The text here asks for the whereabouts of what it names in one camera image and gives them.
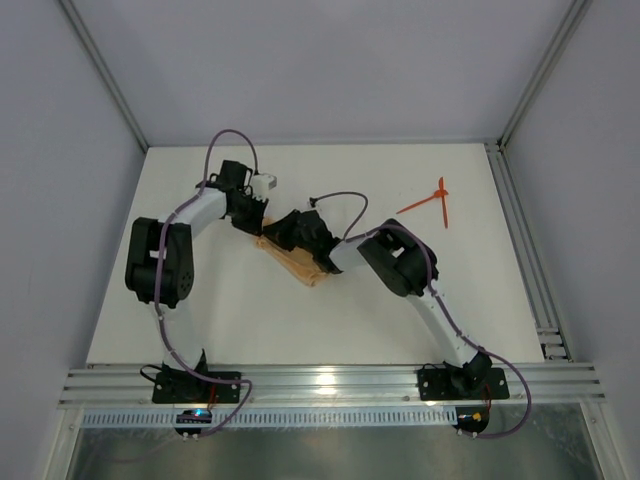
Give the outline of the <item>peach cloth napkin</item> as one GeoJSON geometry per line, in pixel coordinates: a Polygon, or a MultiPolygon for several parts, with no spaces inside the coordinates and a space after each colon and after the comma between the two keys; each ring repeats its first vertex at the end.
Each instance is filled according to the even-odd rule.
{"type": "Polygon", "coordinates": [[[286,251],[262,234],[254,241],[255,246],[269,254],[294,278],[307,287],[315,287],[329,277],[314,261],[312,255],[298,247],[286,251]]]}

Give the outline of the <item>orange plastic fork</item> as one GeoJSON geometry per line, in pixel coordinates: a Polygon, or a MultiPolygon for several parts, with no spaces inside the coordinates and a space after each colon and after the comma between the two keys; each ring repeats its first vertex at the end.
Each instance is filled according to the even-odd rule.
{"type": "Polygon", "coordinates": [[[444,200],[444,198],[446,196],[448,196],[448,195],[449,195],[449,192],[446,189],[444,189],[444,190],[436,190],[431,196],[429,196],[427,198],[424,198],[422,200],[419,200],[417,202],[414,202],[413,204],[410,204],[410,205],[408,205],[406,207],[401,208],[400,210],[398,210],[396,212],[396,214],[402,214],[402,213],[407,212],[407,211],[409,211],[411,209],[419,207],[419,206],[421,206],[421,205],[423,205],[423,204],[425,204],[425,203],[427,203],[427,202],[429,202],[431,200],[435,200],[435,199],[444,200]]]}

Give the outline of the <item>orange plastic knife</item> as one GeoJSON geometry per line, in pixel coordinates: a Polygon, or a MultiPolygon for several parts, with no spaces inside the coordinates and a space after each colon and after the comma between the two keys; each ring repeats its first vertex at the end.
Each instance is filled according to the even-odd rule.
{"type": "Polygon", "coordinates": [[[445,186],[445,179],[443,177],[440,177],[438,180],[438,193],[439,193],[439,198],[441,201],[441,207],[442,207],[442,215],[443,215],[443,224],[444,224],[444,228],[448,229],[449,228],[449,218],[448,218],[448,209],[447,209],[447,196],[449,195],[448,191],[446,190],[446,186],[445,186]]]}

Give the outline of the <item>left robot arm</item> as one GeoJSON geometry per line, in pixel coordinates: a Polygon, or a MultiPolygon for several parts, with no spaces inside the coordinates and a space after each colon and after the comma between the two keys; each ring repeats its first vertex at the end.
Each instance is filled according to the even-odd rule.
{"type": "Polygon", "coordinates": [[[164,349],[161,371],[166,377],[217,382],[208,374],[206,353],[197,339],[188,302],[195,284],[193,243],[220,220],[260,236],[268,195],[276,185],[272,174],[225,160],[218,173],[205,175],[191,196],[169,214],[133,222],[125,285],[155,316],[164,349]]]}

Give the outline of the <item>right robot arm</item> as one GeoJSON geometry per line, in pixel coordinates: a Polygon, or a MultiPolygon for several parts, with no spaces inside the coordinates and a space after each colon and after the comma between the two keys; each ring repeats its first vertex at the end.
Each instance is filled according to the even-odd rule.
{"type": "Polygon", "coordinates": [[[462,398],[488,394],[490,355],[459,327],[443,296],[435,253],[394,219],[350,239],[335,237],[315,211],[292,211],[262,228],[263,236],[283,252],[302,250],[327,274],[369,267],[393,294],[416,310],[442,349],[443,367],[453,392],[462,398]]]}

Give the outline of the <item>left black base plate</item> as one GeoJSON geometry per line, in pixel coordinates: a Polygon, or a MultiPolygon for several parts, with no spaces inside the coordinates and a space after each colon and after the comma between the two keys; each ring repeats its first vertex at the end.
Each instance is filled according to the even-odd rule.
{"type": "Polygon", "coordinates": [[[140,370],[140,375],[153,384],[155,404],[238,404],[240,386],[209,383],[182,370],[157,370],[154,376],[140,370]]]}

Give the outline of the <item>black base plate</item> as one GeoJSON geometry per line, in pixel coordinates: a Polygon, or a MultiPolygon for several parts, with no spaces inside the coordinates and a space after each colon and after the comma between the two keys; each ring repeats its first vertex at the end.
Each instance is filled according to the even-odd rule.
{"type": "Polygon", "coordinates": [[[154,376],[140,370],[140,375],[153,384],[155,404],[238,404],[240,386],[209,383],[182,370],[157,370],[154,376]]]}
{"type": "Polygon", "coordinates": [[[491,367],[474,374],[468,369],[425,364],[416,371],[419,397],[424,401],[506,400],[510,391],[505,373],[491,367]]]}

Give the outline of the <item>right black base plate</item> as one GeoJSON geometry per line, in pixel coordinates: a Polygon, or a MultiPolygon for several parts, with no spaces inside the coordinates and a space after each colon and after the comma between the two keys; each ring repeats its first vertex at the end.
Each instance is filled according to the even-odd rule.
{"type": "Polygon", "coordinates": [[[474,374],[468,369],[425,364],[416,371],[419,397],[424,401],[506,400],[510,391],[505,373],[491,367],[474,374]]]}

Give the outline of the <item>aluminium front rail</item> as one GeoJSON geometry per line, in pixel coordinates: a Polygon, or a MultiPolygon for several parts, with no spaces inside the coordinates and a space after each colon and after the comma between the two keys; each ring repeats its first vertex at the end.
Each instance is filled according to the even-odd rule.
{"type": "MultiPolygon", "coordinates": [[[[232,369],[252,382],[251,407],[413,406],[422,402],[414,365],[246,365],[232,369]]],[[[589,363],[520,364],[518,370],[535,404],[606,400],[589,363]]],[[[58,406],[150,406],[152,389],[137,365],[76,369],[67,375],[58,406]]]]}

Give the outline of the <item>aluminium rail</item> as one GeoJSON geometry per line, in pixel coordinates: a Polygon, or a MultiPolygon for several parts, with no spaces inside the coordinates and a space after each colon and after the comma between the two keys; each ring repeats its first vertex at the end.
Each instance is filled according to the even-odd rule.
{"type": "MultiPolygon", "coordinates": [[[[251,407],[413,406],[422,402],[414,365],[246,365],[232,369],[252,382],[251,407]]],[[[535,404],[606,400],[589,363],[520,364],[518,370],[535,404]]],[[[67,375],[58,406],[150,406],[152,389],[137,365],[76,369],[67,375]]]]}
{"type": "Polygon", "coordinates": [[[573,361],[560,323],[560,315],[542,268],[530,226],[525,217],[507,157],[498,143],[486,143],[485,151],[523,285],[546,361],[573,361]]]}

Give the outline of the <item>right side aluminium rail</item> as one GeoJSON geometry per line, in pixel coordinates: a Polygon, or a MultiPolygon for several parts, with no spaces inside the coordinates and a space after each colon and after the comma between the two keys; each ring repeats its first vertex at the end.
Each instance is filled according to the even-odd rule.
{"type": "Polygon", "coordinates": [[[485,151],[523,285],[546,361],[573,361],[560,323],[560,315],[542,268],[530,226],[525,217],[507,157],[498,143],[486,143],[485,151]]]}

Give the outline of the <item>left frame post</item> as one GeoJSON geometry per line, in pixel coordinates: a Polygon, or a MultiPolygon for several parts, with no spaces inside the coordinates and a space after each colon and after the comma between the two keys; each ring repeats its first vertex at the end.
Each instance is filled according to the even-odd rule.
{"type": "Polygon", "coordinates": [[[146,154],[150,144],[75,2],[55,0],[54,3],[60,9],[129,133],[135,139],[139,149],[146,154]]]}

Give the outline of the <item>frame post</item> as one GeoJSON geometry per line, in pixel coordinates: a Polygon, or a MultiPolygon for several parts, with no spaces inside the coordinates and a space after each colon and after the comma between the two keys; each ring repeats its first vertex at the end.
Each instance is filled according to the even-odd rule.
{"type": "Polygon", "coordinates": [[[60,9],[129,133],[135,139],[139,149],[146,154],[150,144],[75,2],[55,0],[54,3],[60,9]]]}
{"type": "Polygon", "coordinates": [[[501,149],[505,149],[514,138],[591,5],[591,0],[573,0],[569,3],[497,141],[501,149]]]}

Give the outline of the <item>right frame post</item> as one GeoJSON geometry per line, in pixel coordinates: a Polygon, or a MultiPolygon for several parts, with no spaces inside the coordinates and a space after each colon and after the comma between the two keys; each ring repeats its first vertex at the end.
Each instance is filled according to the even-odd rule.
{"type": "Polygon", "coordinates": [[[591,5],[591,0],[573,0],[569,3],[497,141],[501,149],[505,149],[514,138],[591,5]]]}

